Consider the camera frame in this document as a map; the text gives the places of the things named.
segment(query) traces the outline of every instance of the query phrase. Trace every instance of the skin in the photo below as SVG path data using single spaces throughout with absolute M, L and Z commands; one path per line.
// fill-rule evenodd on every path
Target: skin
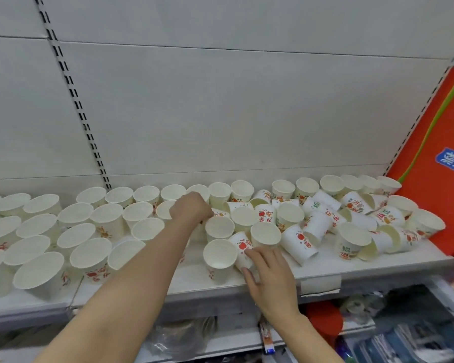
M 106 282 L 35 363 L 132 363 L 163 306 L 188 238 L 212 209 L 196 192 L 170 209 L 172 220 Z M 296 285 L 278 250 L 247 251 L 260 274 L 243 270 L 249 292 L 300 363 L 341 358 L 298 311 Z

